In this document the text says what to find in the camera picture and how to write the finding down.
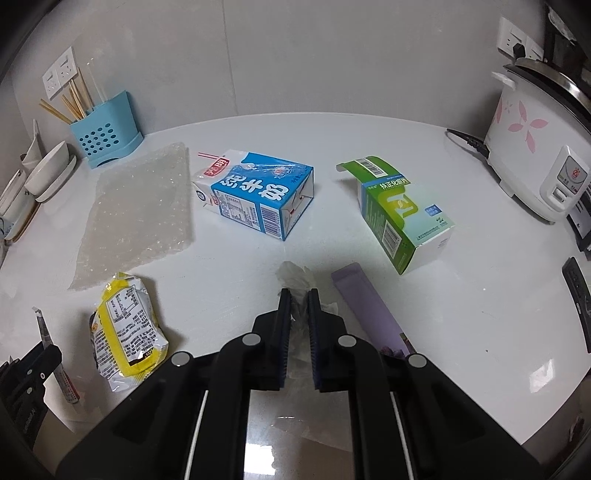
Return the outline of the yellow snack wrapper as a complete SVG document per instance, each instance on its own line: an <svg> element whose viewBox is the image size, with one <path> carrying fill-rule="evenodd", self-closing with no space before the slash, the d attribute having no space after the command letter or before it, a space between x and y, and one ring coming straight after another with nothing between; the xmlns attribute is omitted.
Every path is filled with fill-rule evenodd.
<svg viewBox="0 0 591 480"><path fill-rule="evenodd" d="M147 288L127 273L106 284L89 331L95 366L113 392L137 387L168 353Z"/></svg>

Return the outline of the blue white milk carton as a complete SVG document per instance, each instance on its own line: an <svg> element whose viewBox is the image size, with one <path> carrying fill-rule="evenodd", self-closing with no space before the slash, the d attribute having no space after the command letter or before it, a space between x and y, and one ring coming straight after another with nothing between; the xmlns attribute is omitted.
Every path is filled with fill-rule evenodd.
<svg viewBox="0 0 591 480"><path fill-rule="evenodd" d="M314 168L255 152L228 150L192 177L198 200L222 217L286 240L315 198Z"/></svg>

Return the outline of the white rice cooker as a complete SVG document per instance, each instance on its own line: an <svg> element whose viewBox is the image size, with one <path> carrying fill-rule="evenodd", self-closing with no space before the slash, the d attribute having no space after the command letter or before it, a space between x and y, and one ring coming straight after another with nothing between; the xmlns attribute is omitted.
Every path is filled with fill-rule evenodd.
<svg viewBox="0 0 591 480"><path fill-rule="evenodd" d="M590 185L590 97L546 63L520 58L492 76L503 84L485 136L500 187L549 223Z"/></svg>

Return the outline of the white microwave oven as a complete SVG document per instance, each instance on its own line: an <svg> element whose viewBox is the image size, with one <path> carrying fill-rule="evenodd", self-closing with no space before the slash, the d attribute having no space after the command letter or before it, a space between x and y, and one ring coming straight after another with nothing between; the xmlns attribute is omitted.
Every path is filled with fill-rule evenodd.
<svg viewBox="0 0 591 480"><path fill-rule="evenodd" d="M590 188L581 195L578 202L567 215L572 227L576 245L581 252L589 252L591 246L591 199Z"/></svg>

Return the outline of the white tissue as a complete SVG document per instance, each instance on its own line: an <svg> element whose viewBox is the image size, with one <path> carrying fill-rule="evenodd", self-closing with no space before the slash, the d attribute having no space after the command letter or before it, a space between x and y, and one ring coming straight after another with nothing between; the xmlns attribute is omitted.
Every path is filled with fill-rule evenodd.
<svg viewBox="0 0 591 480"><path fill-rule="evenodd" d="M315 368L312 365L310 331L308 330L308 292L318 287L315 276L307 267L298 266L291 261L283 261L276 270L276 277L283 289L290 291L290 341L287 349L286 392L297 399L304 393L334 393L342 391L335 388L325 377L324 389L315 385Z"/></svg>

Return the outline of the green white medicine box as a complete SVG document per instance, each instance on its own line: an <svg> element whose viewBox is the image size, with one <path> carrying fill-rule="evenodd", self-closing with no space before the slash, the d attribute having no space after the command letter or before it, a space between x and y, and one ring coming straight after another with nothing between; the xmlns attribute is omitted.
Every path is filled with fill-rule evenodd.
<svg viewBox="0 0 591 480"><path fill-rule="evenodd" d="M337 165L356 179L363 220L400 275L436 260L454 222L426 191L378 156Z"/></svg>

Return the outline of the clear plastic zip bag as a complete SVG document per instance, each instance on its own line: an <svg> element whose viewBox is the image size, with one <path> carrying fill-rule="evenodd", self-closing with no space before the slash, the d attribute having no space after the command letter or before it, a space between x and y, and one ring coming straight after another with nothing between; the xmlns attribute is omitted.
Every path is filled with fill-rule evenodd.
<svg viewBox="0 0 591 480"><path fill-rule="evenodd" d="M344 392L315 390L254 392L250 396L249 440L261 444L273 436L310 440L318 444L353 451L349 400Z"/></svg>

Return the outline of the stacked white bowls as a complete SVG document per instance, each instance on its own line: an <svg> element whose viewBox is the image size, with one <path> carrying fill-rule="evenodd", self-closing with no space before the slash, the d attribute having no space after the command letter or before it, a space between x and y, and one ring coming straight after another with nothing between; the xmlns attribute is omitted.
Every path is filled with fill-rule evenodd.
<svg viewBox="0 0 591 480"><path fill-rule="evenodd" d="M17 170L1 194L1 239L5 242L21 234L37 205L25 188L26 180L25 170Z"/></svg>

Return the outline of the purple sachet box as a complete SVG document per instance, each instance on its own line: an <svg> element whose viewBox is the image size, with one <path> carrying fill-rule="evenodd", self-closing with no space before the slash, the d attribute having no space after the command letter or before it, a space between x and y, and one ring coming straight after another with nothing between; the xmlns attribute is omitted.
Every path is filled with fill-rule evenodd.
<svg viewBox="0 0 591 480"><path fill-rule="evenodd" d="M406 358L415 349L359 263L332 272L332 282L380 352Z"/></svg>

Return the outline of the white bowl on plate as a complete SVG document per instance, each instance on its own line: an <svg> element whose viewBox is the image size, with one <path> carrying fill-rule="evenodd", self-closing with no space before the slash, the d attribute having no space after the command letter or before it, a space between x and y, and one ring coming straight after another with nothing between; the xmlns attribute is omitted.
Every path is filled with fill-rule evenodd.
<svg viewBox="0 0 591 480"><path fill-rule="evenodd" d="M77 164L65 141L53 147L29 174L25 189L37 203L50 199L66 183Z"/></svg>

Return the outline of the left wall socket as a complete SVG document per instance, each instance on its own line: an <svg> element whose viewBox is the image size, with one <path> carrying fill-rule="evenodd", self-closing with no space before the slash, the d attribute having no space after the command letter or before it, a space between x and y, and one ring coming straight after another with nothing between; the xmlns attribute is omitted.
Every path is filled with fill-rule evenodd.
<svg viewBox="0 0 591 480"><path fill-rule="evenodd" d="M73 48L69 47L42 76L45 95L53 99L78 73Z"/></svg>

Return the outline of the bubble wrap sheet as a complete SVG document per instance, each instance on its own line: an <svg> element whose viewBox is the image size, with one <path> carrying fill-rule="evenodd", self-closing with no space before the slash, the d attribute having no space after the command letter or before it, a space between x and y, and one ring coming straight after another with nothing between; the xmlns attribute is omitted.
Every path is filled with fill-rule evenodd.
<svg viewBox="0 0 591 480"><path fill-rule="evenodd" d="M71 290L108 282L194 240L189 149L169 144L103 172L78 250Z"/></svg>

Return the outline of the black remote control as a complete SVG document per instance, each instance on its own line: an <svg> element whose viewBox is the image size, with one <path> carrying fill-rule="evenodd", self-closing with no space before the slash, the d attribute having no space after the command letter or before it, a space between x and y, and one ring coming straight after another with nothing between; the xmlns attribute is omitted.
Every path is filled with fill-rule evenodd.
<svg viewBox="0 0 591 480"><path fill-rule="evenodd" d="M574 257L570 257L562 266L562 275L578 313L587 352L591 353L590 290Z"/></svg>

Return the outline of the wooden chopsticks bundle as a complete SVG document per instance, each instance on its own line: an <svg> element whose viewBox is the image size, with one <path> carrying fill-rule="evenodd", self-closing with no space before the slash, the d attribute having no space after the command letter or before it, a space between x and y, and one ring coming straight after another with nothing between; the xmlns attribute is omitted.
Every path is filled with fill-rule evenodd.
<svg viewBox="0 0 591 480"><path fill-rule="evenodd" d="M64 84L58 82L58 73L53 68L50 68L42 76L42 80L48 99L40 99L38 106L67 125L72 125L87 118L97 107L97 103L94 102L90 94L80 68L77 68L74 77ZM60 91L62 91L60 100L68 114L62 113L49 102Z"/></svg>

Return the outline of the blue chopstick holder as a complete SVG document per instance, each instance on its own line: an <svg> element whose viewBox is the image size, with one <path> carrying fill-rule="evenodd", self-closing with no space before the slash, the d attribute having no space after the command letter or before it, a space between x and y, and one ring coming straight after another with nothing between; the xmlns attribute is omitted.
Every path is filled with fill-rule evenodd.
<svg viewBox="0 0 591 480"><path fill-rule="evenodd" d="M143 141L127 91L96 106L70 130L91 169L128 156Z"/></svg>

